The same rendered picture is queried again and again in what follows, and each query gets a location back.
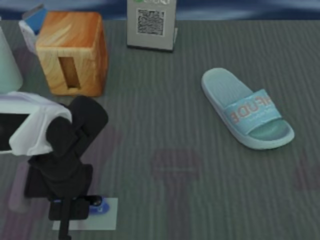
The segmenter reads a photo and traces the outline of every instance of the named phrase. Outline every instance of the rectangular hole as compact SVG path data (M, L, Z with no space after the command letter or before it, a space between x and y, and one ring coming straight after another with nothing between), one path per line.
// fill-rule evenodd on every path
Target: rectangular hole
M59 57L59 62L68 89L80 89L80 83L74 58Z

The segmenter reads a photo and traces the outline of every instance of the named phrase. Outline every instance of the gray table surface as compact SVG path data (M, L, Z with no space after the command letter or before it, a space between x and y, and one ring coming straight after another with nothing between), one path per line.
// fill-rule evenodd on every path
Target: gray table surface
M52 96L16 21L0 22L24 77ZM118 198L117 229L74 240L316 240L320 238L320 22L178 21L174 53L126 47L126 23L107 21L110 121L82 160L91 192ZM201 89L211 68L265 88L296 138L250 150L228 132ZM56 240L48 202L8 210L17 164L0 156L0 239Z

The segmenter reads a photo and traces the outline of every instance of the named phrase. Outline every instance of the orange wooden block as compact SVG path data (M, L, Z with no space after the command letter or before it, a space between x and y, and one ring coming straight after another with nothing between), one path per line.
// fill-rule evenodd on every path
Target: orange wooden block
M53 94L103 93L108 52L99 13L48 12L35 47Z

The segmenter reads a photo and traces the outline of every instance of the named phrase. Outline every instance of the slipper strap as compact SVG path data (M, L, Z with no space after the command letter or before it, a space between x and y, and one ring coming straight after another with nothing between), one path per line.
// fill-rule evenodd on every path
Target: slipper strap
M264 89L227 106L224 115L229 123L244 135L270 121L282 118Z

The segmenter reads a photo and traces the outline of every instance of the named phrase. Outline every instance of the white box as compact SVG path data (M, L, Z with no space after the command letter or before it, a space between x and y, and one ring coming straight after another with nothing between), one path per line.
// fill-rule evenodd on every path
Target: white box
M32 15L34 15L35 13L39 12L40 10L45 10L45 7L43 4L36 6L30 11L27 11L26 13L24 13L22 16L22 20L19 21L19 27L21 29L21 33L23 35L26 47L30 52L34 53L35 55L37 55L36 41L39 33L34 32L32 27L28 25L27 19Z

